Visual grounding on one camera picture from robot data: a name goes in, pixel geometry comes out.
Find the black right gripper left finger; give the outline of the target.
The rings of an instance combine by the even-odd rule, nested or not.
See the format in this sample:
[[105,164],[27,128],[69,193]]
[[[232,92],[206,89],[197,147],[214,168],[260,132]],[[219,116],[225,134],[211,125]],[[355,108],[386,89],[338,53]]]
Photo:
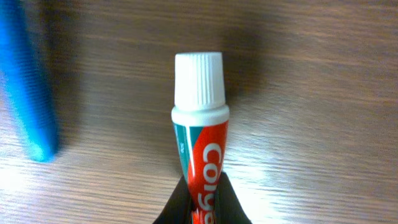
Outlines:
[[165,207],[153,224],[191,224],[192,199],[184,176],[172,192]]

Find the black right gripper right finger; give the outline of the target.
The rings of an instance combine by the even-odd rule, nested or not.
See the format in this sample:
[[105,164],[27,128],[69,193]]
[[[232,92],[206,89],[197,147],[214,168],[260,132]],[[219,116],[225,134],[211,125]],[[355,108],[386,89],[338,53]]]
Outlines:
[[225,172],[219,177],[215,195],[216,224],[251,224]]

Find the green toothpaste tube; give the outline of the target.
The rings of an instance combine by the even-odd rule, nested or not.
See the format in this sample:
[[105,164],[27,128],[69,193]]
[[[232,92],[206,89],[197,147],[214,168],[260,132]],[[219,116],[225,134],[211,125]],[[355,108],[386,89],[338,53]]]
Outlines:
[[171,117],[183,175],[193,201],[192,223],[215,223],[215,192],[223,167],[229,121],[222,53],[176,54]]

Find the blue disposable razor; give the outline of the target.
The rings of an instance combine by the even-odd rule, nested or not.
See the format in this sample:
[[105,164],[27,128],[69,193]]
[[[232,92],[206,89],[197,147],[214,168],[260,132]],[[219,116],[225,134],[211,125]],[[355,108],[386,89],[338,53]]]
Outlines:
[[27,155],[51,161],[58,151],[52,91],[34,54],[20,1],[1,1],[1,72]]

